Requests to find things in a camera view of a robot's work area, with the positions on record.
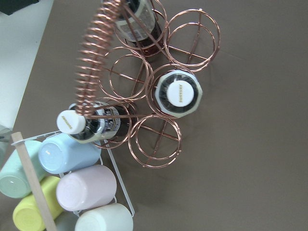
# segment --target white cap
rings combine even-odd
[[[62,111],[57,117],[58,129],[66,134],[78,134],[86,126],[86,119],[78,115],[75,110]]]
[[[176,107],[189,105],[193,100],[193,96],[193,87],[183,80],[174,81],[167,89],[168,101]]]

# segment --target white floor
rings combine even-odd
[[[12,129],[53,0],[0,13],[0,125]]]

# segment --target yellow-green cup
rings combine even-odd
[[[56,197],[59,181],[60,178],[49,176],[40,182],[53,219],[63,212]],[[13,221],[20,231],[43,231],[46,228],[33,194],[23,198],[16,206],[13,212]]]

